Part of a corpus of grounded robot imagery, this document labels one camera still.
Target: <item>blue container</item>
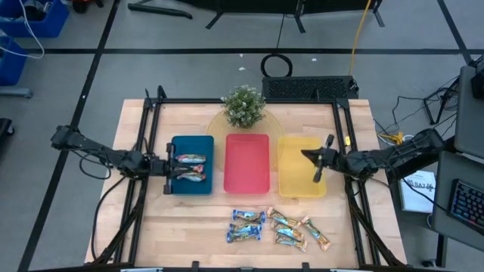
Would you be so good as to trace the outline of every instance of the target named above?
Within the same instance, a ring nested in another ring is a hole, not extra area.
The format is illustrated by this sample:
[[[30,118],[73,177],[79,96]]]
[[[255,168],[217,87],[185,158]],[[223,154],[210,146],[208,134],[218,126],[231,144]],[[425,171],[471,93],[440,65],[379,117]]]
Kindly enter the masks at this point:
[[[0,37],[0,45],[18,54],[26,52],[16,44],[10,37]],[[9,86],[17,84],[25,65],[26,57],[17,56],[3,51],[3,57],[0,59],[0,86]]]
[[[2,17],[17,17],[22,15],[22,6],[18,0],[0,0],[0,16]]]
[[[61,33],[62,27],[66,23],[69,11],[66,6],[62,4],[61,0],[39,0],[42,4],[52,2],[47,15],[42,21],[29,21],[32,31],[37,38],[55,38]],[[11,37],[27,37],[31,38],[29,31],[25,27],[23,20],[14,22],[1,20],[0,29]]]
[[[172,178],[173,194],[208,195],[212,193],[213,179],[213,137],[212,136],[175,136],[172,139],[175,145],[174,157],[183,154],[205,155],[203,174],[205,180],[201,182],[187,179]]]

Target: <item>keyboard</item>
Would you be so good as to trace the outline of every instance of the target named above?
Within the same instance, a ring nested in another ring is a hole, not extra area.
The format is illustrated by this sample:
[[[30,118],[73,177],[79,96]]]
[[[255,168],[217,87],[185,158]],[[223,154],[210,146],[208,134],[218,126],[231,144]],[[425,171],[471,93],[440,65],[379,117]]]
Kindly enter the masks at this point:
[[[320,99],[358,98],[351,81],[351,76],[271,77],[262,80],[262,93],[267,98],[313,99],[317,90]]]
[[[484,235],[484,189],[454,180],[448,212]]]

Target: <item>wooden table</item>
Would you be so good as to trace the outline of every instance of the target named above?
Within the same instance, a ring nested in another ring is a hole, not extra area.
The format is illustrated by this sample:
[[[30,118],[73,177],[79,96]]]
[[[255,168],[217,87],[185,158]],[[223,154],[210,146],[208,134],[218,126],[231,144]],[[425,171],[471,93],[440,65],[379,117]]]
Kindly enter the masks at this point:
[[[125,100],[114,141],[114,149],[130,149],[136,141],[142,112],[142,100]],[[367,100],[351,100],[351,113],[358,148],[377,149],[378,141]],[[323,143],[328,134],[336,134],[331,105],[268,104],[287,135],[316,136]],[[164,104],[158,125],[154,151],[165,156],[166,143],[173,136],[206,134],[219,104]],[[340,111],[343,132],[347,134],[344,113]],[[151,116],[148,119],[147,134]],[[271,189],[265,195],[230,195],[223,189],[223,172],[214,168],[213,194],[210,196],[163,195],[164,178],[150,178],[144,217],[135,265],[138,267],[190,267],[199,261],[201,267],[301,267],[308,262],[312,268],[358,267],[348,202],[343,190],[343,176],[326,171],[327,194],[316,199],[283,198],[278,194],[278,174],[271,173]],[[120,176],[104,183],[106,191]],[[386,181],[383,171],[375,178]],[[119,229],[128,182],[119,185],[104,201],[98,217],[96,252],[100,254]],[[374,228],[388,248],[406,262],[392,197],[387,187],[377,182],[366,183]],[[301,219],[306,215],[333,245],[323,252],[309,233],[307,252],[274,244],[274,232],[266,223],[261,241],[228,244],[225,234],[231,223],[232,209],[267,210],[274,206],[287,217]],[[361,229],[366,262],[371,263],[368,238]],[[123,260],[127,260],[132,235],[126,237]],[[86,261],[91,261],[90,251]]]

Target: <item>green plant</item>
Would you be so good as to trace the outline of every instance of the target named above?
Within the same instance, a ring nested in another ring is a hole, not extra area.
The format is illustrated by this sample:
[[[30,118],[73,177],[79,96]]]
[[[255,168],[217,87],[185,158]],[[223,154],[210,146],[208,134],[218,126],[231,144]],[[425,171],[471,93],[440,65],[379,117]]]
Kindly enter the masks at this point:
[[[251,128],[264,118],[264,97],[249,85],[235,87],[227,97],[221,99],[224,101],[227,121],[234,127]]]

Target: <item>plastic tray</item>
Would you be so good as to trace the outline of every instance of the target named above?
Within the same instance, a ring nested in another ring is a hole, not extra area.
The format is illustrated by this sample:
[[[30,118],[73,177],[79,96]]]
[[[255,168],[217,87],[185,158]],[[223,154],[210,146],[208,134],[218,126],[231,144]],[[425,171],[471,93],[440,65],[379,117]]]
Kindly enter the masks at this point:
[[[320,138],[281,137],[278,141],[279,194],[285,197],[321,197],[326,194],[324,172],[312,181],[315,167],[301,150],[321,147]]]
[[[172,139],[175,145],[174,156],[183,154],[200,154],[206,156],[203,164],[205,180],[201,182],[187,179],[172,178],[173,194],[207,195],[212,193],[213,180],[213,137],[212,136],[175,136]]]
[[[51,0],[39,0],[42,4]],[[48,11],[44,20],[42,21],[29,21],[29,25],[32,28],[37,38],[54,38],[59,36],[62,27],[66,23],[69,11],[66,6],[62,4],[61,0],[52,1],[51,9]],[[11,37],[27,37],[32,38],[29,31],[25,27],[23,20],[17,20],[14,22],[0,20],[0,29]]]
[[[0,45],[10,51],[26,54],[26,52],[10,37],[0,37]],[[17,84],[20,75],[22,75],[25,60],[26,57],[17,56],[8,52],[3,53],[3,57],[0,58],[0,86]]]
[[[226,143],[225,192],[267,193],[271,186],[269,137],[266,134],[229,134]]]

